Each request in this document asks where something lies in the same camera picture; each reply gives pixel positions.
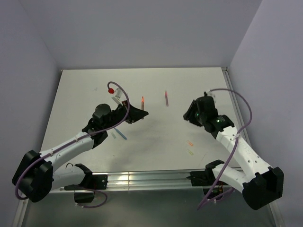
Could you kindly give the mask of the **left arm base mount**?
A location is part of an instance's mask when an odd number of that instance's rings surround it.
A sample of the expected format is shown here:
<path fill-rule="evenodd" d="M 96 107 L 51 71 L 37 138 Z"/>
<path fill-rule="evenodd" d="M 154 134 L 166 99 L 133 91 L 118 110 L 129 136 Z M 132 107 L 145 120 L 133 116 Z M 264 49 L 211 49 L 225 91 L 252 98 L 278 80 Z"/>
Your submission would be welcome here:
<path fill-rule="evenodd" d="M 85 190 L 88 191 L 88 195 L 81 194 L 80 192 L 74 193 L 74 201 L 76 205 L 82 207 L 83 209 L 93 209 L 98 208 L 103 205 L 108 200 L 108 195 L 103 192 L 107 188 L 108 175 L 89 175 L 84 177 L 83 181 L 76 185 L 68 185 L 64 187 L 66 191 L 78 191 Z M 98 205 L 86 205 L 86 203 L 91 203 L 97 195 L 102 195 L 104 200 Z"/>

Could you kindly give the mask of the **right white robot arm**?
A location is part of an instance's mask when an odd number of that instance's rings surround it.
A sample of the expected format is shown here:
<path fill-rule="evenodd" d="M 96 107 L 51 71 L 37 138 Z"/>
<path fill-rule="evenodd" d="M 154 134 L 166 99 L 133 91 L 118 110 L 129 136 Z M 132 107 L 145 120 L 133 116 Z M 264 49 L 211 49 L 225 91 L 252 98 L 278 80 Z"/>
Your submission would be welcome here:
<path fill-rule="evenodd" d="M 223 182 L 241 192 L 253 210 L 282 197 L 283 171 L 264 161 L 238 133 L 231 119 L 218 114 L 213 97 L 203 96 L 193 100 L 183 118 L 193 125 L 204 127 L 229 151 L 242 169 L 237 171 L 226 166 L 224 161 L 213 161 L 203 171 L 190 172 L 188 178 L 192 186 Z"/>

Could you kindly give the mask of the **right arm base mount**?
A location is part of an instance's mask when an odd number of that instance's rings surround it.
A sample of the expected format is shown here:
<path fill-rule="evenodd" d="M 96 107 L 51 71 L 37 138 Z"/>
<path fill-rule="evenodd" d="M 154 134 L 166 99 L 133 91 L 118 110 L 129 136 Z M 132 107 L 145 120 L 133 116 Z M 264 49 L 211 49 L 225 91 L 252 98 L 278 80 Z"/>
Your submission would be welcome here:
<path fill-rule="evenodd" d="M 224 164 L 224 162 L 221 161 L 221 160 L 213 161 L 213 162 L 207 164 L 203 171 L 191 171 L 190 176 L 187 176 L 187 179 L 189 179 L 191 181 L 191 185 L 193 187 L 211 186 L 214 183 L 215 179 L 216 179 L 212 170 L 220 164 Z M 224 193 L 224 189 L 223 189 L 224 185 L 226 185 L 226 183 L 218 181 L 215 188 L 212 189 L 210 195 L 207 198 L 212 199 L 215 196 L 223 194 Z"/>

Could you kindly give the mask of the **orange pen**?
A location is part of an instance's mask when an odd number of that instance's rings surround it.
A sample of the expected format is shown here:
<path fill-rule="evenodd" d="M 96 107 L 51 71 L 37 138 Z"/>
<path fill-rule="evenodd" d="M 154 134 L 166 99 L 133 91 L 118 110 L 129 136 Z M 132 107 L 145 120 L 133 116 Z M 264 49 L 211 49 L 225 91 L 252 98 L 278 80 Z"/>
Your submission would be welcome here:
<path fill-rule="evenodd" d="M 144 111 L 144 96 L 142 96 L 142 99 L 141 99 L 141 110 Z"/>

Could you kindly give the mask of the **pink pen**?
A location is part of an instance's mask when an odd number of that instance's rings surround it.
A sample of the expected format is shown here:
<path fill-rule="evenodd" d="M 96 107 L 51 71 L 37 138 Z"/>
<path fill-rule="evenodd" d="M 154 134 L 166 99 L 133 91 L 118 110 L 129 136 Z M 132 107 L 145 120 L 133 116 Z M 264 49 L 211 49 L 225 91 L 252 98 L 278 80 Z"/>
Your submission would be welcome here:
<path fill-rule="evenodd" d="M 165 90 L 164 95 L 165 95 L 166 107 L 168 107 L 169 106 L 169 101 L 168 101 L 168 92 L 167 92 L 167 90 Z"/>

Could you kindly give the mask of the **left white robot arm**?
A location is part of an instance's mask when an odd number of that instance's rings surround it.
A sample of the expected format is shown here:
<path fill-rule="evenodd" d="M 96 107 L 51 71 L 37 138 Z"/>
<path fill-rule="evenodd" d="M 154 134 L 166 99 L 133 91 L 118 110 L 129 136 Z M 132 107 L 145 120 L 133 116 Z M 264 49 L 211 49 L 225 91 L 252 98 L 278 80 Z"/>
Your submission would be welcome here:
<path fill-rule="evenodd" d="M 70 169 L 58 169 L 76 156 L 100 145 L 107 137 L 107 131 L 123 122 L 135 123 L 148 116 L 148 112 L 123 101 L 115 110 L 107 104 L 96 107 L 88 124 L 76 136 L 63 144 L 39 153 L 27 152 L 13 178 L 15 195 L 20 200 L 32 202 L 42 200 L 51 190 L 61 187 L 93 189 L 93 172 L 83 164 Z"/>

